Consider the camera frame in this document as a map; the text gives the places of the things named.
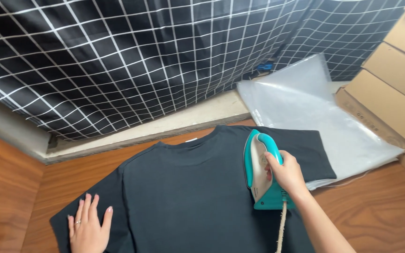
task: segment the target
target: black t-shirt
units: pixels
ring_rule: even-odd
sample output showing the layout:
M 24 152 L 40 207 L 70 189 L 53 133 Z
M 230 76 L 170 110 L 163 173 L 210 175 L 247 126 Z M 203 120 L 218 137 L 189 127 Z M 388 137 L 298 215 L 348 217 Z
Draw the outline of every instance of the black t-shirt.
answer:
M 123 162 L 88 190 L 100 196 L 100 221 L 113 206 L 109 253 L 275 252 L 281 210 L 255 210 L 243 155 L 252 129 L 294 155 L 305 181 L 336 178 L 318 131 L 217 126 L 195 141 L 159 142 Z M 69 253 L 67 215 L 50 222 L 62 253 Z M 297 210 L 287 213 L 282 252 L 313 252 Z

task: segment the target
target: t-shirt sleeve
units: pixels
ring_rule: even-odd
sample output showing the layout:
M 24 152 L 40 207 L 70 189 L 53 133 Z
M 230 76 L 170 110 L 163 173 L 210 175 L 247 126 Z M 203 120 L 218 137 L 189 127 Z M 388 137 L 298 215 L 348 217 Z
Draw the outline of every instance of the t-shirt sleeve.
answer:
M 134 252 L 134 243 L 129 229 L 129 220 L 127 212 L 127 203 L 124 196 L 123 186 L 123 168 L 120 165 L 116 170 L 111 172 L 103 180 L 88 189 L 88 193 L 94 196 L 99 195 L 98 202 L 98 219 L 102 224 L 103 216 L 109 206 L 113 206 L 112 225 L 110 227 L 109 244 L 106 248 L 108 253 L 129 253 Z M 68 238 L 68 215 L 76 215 L 79 205 L 79 199 L 84 199 L 85 193 L 68 204 L 59 213 L 50 219 L 51 226 L 56 235 L 60 253 L 71 253 L 70 241 Z
M 324 151 L 321 136 L 316 130 L 288 130 L 265 126 L 250 126 L 251 130 L 267 134 L 273 138 L 279 150 L 292 154 L 299 165 L 304 181 L 336 179 L 334 170 Z

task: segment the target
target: clear plastic sheet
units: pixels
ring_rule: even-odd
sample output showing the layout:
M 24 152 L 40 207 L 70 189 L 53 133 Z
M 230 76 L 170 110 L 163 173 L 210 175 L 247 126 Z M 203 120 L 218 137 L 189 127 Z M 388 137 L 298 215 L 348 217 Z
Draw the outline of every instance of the clear plastic sheet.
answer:
M 307 182 L 310 190 L 394 161 L 404 151 L 338 107 L 330 81 L 324 56 L 317 54 L 260 80 L 237 84 L 257 125 L 320 132 L 337 179 Z

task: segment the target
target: teal iron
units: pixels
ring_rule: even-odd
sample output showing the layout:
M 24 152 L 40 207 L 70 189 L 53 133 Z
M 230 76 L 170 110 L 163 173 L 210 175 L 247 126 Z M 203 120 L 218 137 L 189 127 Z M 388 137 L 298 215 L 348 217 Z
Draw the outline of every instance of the teal iron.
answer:
M 271 171 L 271 180 L 266 177 L 267 161 L 264 152 L 268 151 L 283 163 L 279 149 L 273 138 L 258 130 L 252 130 L 245 145 L 244 168 L 246 184 L 251 189 L 254 198 L 254 209 L 257 210 L 282 210 L 284 201 L 286 208 L 294 208 L 295 204 L 287 192 L 279 186 Z

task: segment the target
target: checkered cloth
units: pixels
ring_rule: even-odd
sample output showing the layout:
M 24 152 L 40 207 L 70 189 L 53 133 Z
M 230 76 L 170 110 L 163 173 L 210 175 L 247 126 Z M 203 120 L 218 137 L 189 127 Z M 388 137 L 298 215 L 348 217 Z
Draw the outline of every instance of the checkered cloth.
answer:
M 0 0 L 0 101 L 68 141 L 148 122 L 325 52 L 351 79 L 405 0 Z

